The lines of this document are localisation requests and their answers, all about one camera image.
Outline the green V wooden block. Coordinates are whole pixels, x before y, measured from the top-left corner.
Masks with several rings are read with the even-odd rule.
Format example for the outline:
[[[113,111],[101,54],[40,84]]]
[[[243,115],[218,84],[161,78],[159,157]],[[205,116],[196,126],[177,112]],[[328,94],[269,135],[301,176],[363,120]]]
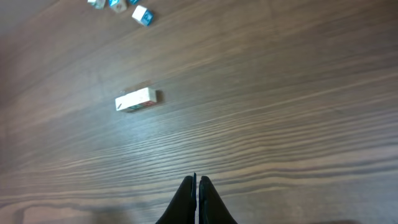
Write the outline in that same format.
[[[125,104],[127,110],[136,110],[142,103],[147,101],[148,93],[146,91],[135,91],[126,95]]]

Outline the red-sided number eight block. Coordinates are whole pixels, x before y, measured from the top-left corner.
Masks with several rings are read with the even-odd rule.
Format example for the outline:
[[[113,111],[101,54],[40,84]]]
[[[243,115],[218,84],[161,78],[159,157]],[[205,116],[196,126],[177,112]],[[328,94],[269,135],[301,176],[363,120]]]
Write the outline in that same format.
[[[143,89],[143,102],[144,106],[150,106],[157,103],[157,93],[155,89],[152,88],[144,88]]]

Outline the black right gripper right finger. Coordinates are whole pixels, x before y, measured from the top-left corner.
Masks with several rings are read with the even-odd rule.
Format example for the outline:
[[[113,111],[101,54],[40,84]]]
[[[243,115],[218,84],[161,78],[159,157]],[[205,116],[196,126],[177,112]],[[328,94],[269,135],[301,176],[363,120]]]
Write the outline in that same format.
[[[237,224],[207,176],[199,184],[199,224]]]

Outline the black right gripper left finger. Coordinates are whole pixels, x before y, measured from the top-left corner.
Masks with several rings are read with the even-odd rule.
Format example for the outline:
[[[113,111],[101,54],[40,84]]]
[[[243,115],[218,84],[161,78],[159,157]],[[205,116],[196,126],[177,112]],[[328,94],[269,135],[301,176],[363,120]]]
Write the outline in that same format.
[[[168,207],[156,224],[194,224],[197,208],[197,175],[184,177]]]

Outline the hammer picture wooden block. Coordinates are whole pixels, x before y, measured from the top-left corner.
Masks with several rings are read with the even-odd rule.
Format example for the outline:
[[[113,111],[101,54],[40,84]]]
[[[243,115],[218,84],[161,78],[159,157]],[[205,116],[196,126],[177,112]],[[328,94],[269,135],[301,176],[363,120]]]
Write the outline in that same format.
[[[124,95],[115,99],[116,111],[122,111],[129,107],[129,98]]]

